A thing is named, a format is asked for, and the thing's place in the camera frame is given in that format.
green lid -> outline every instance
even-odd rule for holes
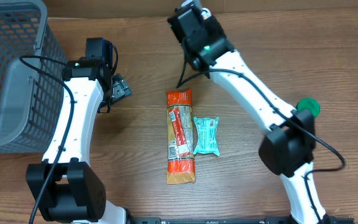
[[[304,98],[302,99],[298,105],[296,106],[298,111],[303,111],[308,109],[310,113],[314,116],[314,118],[317,118],[320,114],[321,107],[320,104],[317,102],[317,100],[313,98]]]

wooden tabletop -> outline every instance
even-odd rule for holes
[[[285,101],[321,103],[319,137],[346,158],[344,171],[316,174],[330,215],[358,221],[358,8],[222,14],[227,36],[257,76]],[[219,116],[220,157],[196,156],[196,183],[166,185],[165,91],[174,90],[183,52],[164,17],[51,21],[70,59],[85,54],[87,37],[104,37],[119,50],[118,72],[133,95],[110,114],[98,114],[91,166],[107,198],[135,216],[256,218],[287,216],[280,178],[258,156],[263,136],[256,123],[220,86],[205,77],[193,90],[193,112]],[[314,150],[317,168],[336,167],[327,149]],[[25,182],[28,164],[41,154],[0,154],[0,223],[25,223],[34,204]],[[44,223],[40,213],[36,223]]]

light blue pouch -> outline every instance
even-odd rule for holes
[[[194,123],[197,127],[197,146],[194,155],[197,153],[208,154],[213,153],[219,156],[218,145],[216,144],[216,130],[219,118],[197,118],[194,117]]]

red and gold food package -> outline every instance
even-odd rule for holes
[[[167,184],[196,182],[191,90],[167,92]]]

barcode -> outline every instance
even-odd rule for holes
[[[214,128],[214,127],[215,127],[215,120],[214,120],[214,119],[211,119],[211,120],[209,121],[209,127],[211,127],[211,128]]]
[[[176,121],[175,113],[173,111],[169,112],[169,116],[171,117],[171,121]]]
[[[168,160],[177,158],[176,146],[168,146]]]

